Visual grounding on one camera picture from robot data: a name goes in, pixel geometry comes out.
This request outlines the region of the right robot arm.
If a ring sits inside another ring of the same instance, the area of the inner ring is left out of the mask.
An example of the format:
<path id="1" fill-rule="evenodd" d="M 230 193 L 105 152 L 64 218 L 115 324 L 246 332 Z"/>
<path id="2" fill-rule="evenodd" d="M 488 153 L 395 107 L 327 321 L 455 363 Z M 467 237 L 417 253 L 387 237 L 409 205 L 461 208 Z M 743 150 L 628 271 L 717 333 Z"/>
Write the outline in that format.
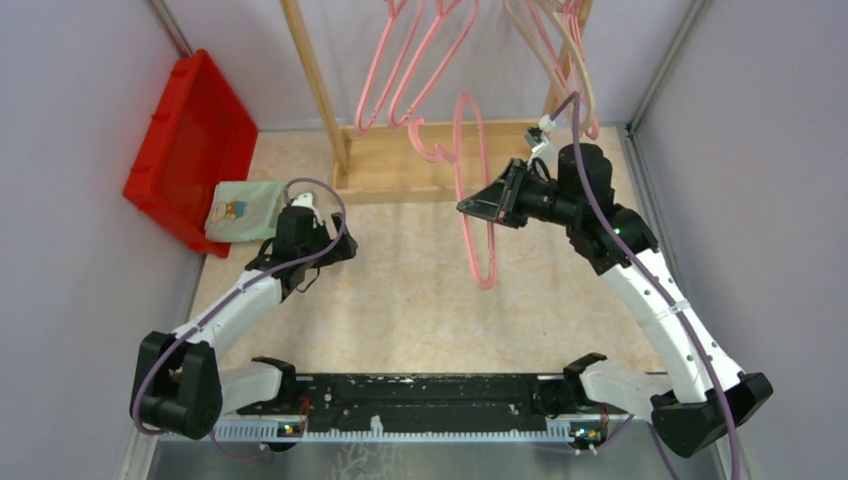
<path id="1" fill-rule="evenodd" d="M 643 418 L 667 448 L 689 458 L 747 422 L 772 384 L 744 371 L 704 327 L 647 223 L 616 201 L 603 150 L 591 143 L 555 148 L 551 127 L 543 120 L 529 128 L 531 158 L 510 160 L 457 208 L 513 229 L 530 220 L 565 229 L 574 251 L 628 306 L 666 372 L 651 375 L 590 353 L 565 367 L 561 399 L 576 412 L 607 404 Z"/>

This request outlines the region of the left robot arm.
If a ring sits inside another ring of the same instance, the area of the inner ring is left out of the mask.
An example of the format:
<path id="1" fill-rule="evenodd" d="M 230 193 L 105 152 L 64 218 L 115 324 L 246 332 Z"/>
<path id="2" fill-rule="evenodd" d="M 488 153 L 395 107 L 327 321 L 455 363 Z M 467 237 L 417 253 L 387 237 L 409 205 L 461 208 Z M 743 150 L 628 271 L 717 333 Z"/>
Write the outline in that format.
<path id="1" fill-rule="evenodd" d="M 307 290 L 308 271 L 350 260 L 357 248 L 344 206 L 323 218 L 311 192 L 286 201 L 275 234 L 220 298 L 173 331 L 141 341 L 129 406 L 136 428 L 201 440 L 224 414 L 263 404 L 277 414 L 292 411 L 302 391 L 292 364 L 257 357 L 223 369 L 221 361 L 263 317 Z"/>

